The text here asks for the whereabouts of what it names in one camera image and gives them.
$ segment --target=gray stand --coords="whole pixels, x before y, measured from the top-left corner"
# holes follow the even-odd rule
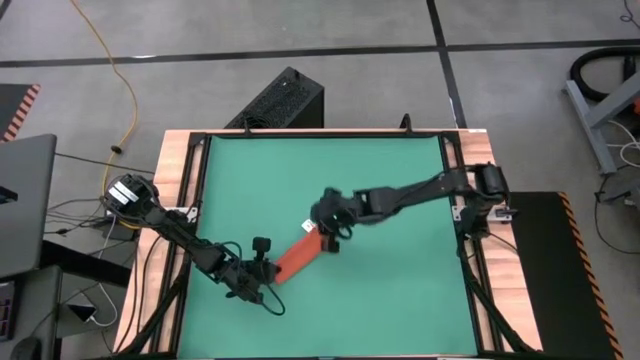
[[[591,148],[598,159],[600,173],[615,173],[617,167],[609,152],[607,142],[602,136],[602,127],[640,95],[640,72],[625,81],[616,91],[594,107],[587,104],[573,80],[567,81],[566,90],[578,117],[580,117],[580,123],[587,134]]]

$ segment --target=green table surface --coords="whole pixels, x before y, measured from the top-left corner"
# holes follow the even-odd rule
[[[301,239],[301,224],[327,186],[404,186],[442,171],[438,139],[213,138],[199,236],[272,239],[275,260]],[[475,355],[448,199],[356,226],[341,252],[322,254],[274,290],[276,317],[226,299],[228,289],[191,272],[181,359],[367,355]],[[278,309],[266,288],[266,303]]]

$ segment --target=black computer case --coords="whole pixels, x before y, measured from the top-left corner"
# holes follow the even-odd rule
[[[227,129],[323,128],[324,87],[287,67]]]

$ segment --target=hazard stripe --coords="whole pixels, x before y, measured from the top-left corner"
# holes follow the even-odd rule
[[[576,222],[573,211],[571,210],[569,196],[567,196],[566,193],[559,192],[558,197],[560,197],[560,200],[564,205],[564,210],[567,214],[567,217],[569,218],[569,226],[571,227],[571,232],[576,242],[578,253],[582,258],[582,264],[584,266],[585,272],[587,273],[587,280],[589,280],[589,283],[591,285],[591,291],[593,292],[594,299],[596,300],[596,304],[598,305],[598,308],[600,310],[600,318],[602,319],[605,331],[609,335],[609,343],[611,344],[613,354],[616,360],[624,360],[624,356],[622,355],[622,348],[620,347],[616,332],[613,329],[613,324],[611,323],[611,319],[609,318],[609,313],[607,312],[607,306],[605,305],[604,299],[602,298],[602,293],[600,293],[600,287],[598,287],[598,282],[596,281],[596,276],[593,273],[593,268],[591,268],[591,261],[589,261],[587,249],[584,246],[584,241],[582,241],[582,236],[580,235],[580,230],[578,229],[578,223]]]
[[[18,106],[18,110],[16,110],[16,115],[11,120],[11,124],[7,128],[7,131],[2,136],[2,140],[4,141],[12,141],[18,136],[18,131],[24,124],[24,121],[27,119],[27,114],[29,110],[31,110],[31,106],[33,106],[33,102],[38,96],[38,92],[40,92],[40,85],[32,85],[27,93],[23,96],[22,102]]]

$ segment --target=wooden table edge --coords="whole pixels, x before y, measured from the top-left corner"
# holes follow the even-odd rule
[[[289,133],[289,134],[303,134],[303,133],[404,133],[406,129],[353,129],[353,128],[345,128],[345,129],[253,129],[251,133],[255,134],[278,134],[278,133]],[[474,163],[486,163],[492,162],[495,163],[495,159],[493,158],[493,152],[491,150],[489,137],[486,129],[430,129],[430,128],[419,128],[413,129],[413,132],[424,133],[424,132],[436,132],[436,131],[451,131],[457,132],[460,136],[461,144],[463,147],[463,158],[465,164],[474,164]],[[160,200],[165,207],[175,206],[177,201],[177,192],[180,187],[180,181],[182,178],[182,173],[184,169],[184,162],[187,153],[187,147],[189,142],[189,137],[192,133],[207,133],[212,135],[224,135],[224,134],[242,134],[245,130],[243,129],[183,129],[183,130],[167,130],[165,132],[162,147],[160,150],[160,155],[158,157],[158,164],[156,167],[156,173],[154,176],[154,184],[160,190]],[[192,174],[190,176],[190,194],[189,198],[193,197],[193,187],[195,185],[195,176],[197,173],[197,167],[194,164],[192,169]],[[509,241],[511,244],[515,246],[515,240],[513,237],[513,232],[511,230],[510,225],[491,225],[490,229],[493,233],[496,233],[500,237]],[[155,232],[149,229],[143,229],[140,234],[139,245],[138,245],[138,254],[137,261],[139,264],[144,264],[151,244],[155,240],[156,235]],[[153,252],[151,259],[149,259],[149,271],[147,273],[147,281],[145,284],[145,299],[144,306],[142,309],[143,322],[141,325],[146,322],[148,317],[151,315],[153,310],[158,303],[158,296],[160,292],[160,281],[162,278],[162,272],[164,270],[166,256],[167,256],[167,243],[164,241],[160,241],[161,244],[158,244]],[[520,336],[532,347],[541,349],[540,337],[538,335],[537,327],[535,324],[535,319],[533,317],[533,310],[531,308],[531,302],[528,296],[528,292],[526,289],[526,284],[524,283],[524,274],[522,273],[522,267],[520,265],[519,258],[517,255],[513,253],[509,253],[507,249],[500,248],[498,242],[492,241],[484,241],[483,242],[483,250],[486,256],[487,268],[489,271],[489,281],[491,282],[492,292],[494,295],[494,302],[496,306],[503,313],[505,318],[511,323],[514,330],[516,330]],[[177,265],[181,263],[180,257],[176,261]],[[510,263],[508,278],[511,279],[512,284],[510,284],[509,280],[503,281],[504,274],[501,269],[504,268],[503,263],[508,261]],[[138,266],[138,295],[141,292],[141,275],[142,275],[142,266]],[[134,277],[135,273],[132,271],[131,279],[129,281],[129,286],[127,289],[127,295],[125,297],[125,301],[123,304],[123,308],[121,311],[121,319],[118,325],[118,332],[116,335],[115,345],[117,346],[121,341],[126,332],[126,328],[129,324],[129,320],[132,316],[133,310],[133,293],[134,293]],[[520,299],[518,301],[512,302],[508,301],[506,297],[503,298],[501,296],[502,290],[515,290],[520,292]],[[139,305],[140,299],[136,301],[136,305]],[[163,322],[163,331],[161,335],[161,341],[159,349],[160,351],[166,351],[169,347],[169,335],[171,327],[173,326],[173,313],[174,313],[174,305],[167,312],[164,322]],[[485,349],[492,349],[491,345],[491,335],[488,331],[488,322],[486,320],[486,313],[482,315],[481,305],[478,303],[477,307],[480,312],[481,322],[481,334],[483,338],[483,344]],[[135,337],[136,331],[134,331],[138,324],[138,311],[136,309],[135,314],[133,314],[132,319],[132,330],[129,331],[121,349],[126,347]]]

